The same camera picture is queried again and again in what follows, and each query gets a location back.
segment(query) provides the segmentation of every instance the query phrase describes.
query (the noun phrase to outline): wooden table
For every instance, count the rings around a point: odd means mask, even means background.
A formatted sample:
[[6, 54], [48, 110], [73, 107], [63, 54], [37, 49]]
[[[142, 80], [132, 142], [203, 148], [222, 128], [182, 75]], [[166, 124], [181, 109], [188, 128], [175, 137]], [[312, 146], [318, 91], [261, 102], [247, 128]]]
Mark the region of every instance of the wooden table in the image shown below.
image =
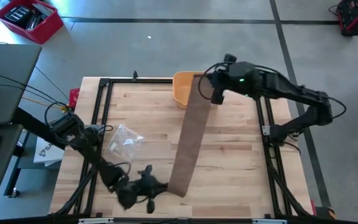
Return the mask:
[[[84, 78], [75, 113], [85, 124], [91, 122], [99, 78]], [[102, 117], [102, 97], [99, 121]], [[290, 117], [287, 101], [272, 100], [277, 124]], [[153, 175], [168, 182], [175, 159], [185, 110], [176, 106], [171, 84], [114, 84], [107, 124], [125, 124], [144, 136], [142, 149], [132, 161], [131, 179], [137, 170], [153, 165]], [[113, 131], [104, 137], [103, 156], [111, 158], [106, 147]], [[155, 199], [155, 211], [146, 213], [146, 202], [124, 211], [116, 194], [110, 194], [98, 177], [93, 214], [104, 217], [188, 217], [188, 218], [261, 218], [273, 214], [255, 102], [236, 93], [228, 93], [221, 106], [213, 105], [185, 198], [163, 193]], [[308, 212], [312, 212], [308, 188], [299, 152], [281, 147], [288, 188]], [[83, 158], [67, 148], [58, 175], [50, 207], [56, 212], [76, 189]], [[279, 201], [283, 209], [282, 194]], [[83, 206], [87, 198], [85, 190]]]

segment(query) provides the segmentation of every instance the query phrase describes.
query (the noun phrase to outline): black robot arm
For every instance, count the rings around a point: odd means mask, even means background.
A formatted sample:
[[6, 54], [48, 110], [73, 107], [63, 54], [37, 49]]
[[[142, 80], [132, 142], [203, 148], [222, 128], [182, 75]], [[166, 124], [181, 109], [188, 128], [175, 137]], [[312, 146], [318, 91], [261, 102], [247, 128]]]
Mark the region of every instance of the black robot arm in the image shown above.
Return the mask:
[[287, 98], [309, 105], [306, 113], [301, 116], [268, 129], [267, 134], [274, 145], [283, 145], [289, 134], [302, 133], [312, 125], [322, 126], [333, 121], [327, 93], [294, 85], [280, 72], [271, 68], [249, 62], [236, 63], [234, 56], [226, 55], [225, 62], [217, 64], [214, 72], [205, 75], [214, 88], [211, 102], [217, 105], [223, 103], [224, 90], [231, 90], [255, 100], [261, 96], [271, 99]]

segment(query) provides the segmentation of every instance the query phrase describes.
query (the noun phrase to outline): plastic bag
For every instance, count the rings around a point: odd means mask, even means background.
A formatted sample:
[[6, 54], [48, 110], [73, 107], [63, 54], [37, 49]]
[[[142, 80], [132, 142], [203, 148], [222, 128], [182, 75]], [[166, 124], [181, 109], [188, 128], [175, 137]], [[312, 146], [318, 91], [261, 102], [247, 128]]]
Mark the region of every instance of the plastic bag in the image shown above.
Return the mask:
[[127, 162], [131, 162], [135, 153], [142, 147], [144, 137], [138, 135], [125, 125], [120, 125], [111, 138], [108, 150]]

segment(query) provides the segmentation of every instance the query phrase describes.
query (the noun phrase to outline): red power tool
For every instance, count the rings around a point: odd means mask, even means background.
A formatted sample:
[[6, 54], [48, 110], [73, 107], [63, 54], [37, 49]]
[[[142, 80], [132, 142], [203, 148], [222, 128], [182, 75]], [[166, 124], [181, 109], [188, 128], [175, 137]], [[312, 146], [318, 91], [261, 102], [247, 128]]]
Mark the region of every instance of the red power tool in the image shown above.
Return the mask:
[[358, 0], [342, 0], [336, 10], [342, 35], [358, 35]]

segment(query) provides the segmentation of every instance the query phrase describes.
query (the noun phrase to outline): yellow bowl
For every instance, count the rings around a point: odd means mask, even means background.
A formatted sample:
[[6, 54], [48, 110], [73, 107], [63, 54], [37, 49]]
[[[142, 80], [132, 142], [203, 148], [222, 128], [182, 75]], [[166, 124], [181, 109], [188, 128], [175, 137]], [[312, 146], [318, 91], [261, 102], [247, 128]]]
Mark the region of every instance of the yellow bowl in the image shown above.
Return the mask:
[[177, 101], [177, 105], [181, 109], [187, 108], [189, 100], [191, 84], [193, 83], [194, 75], [202, 74], [203, 72], [178, 72], [173, 76], [172, 80], [172, 95]]

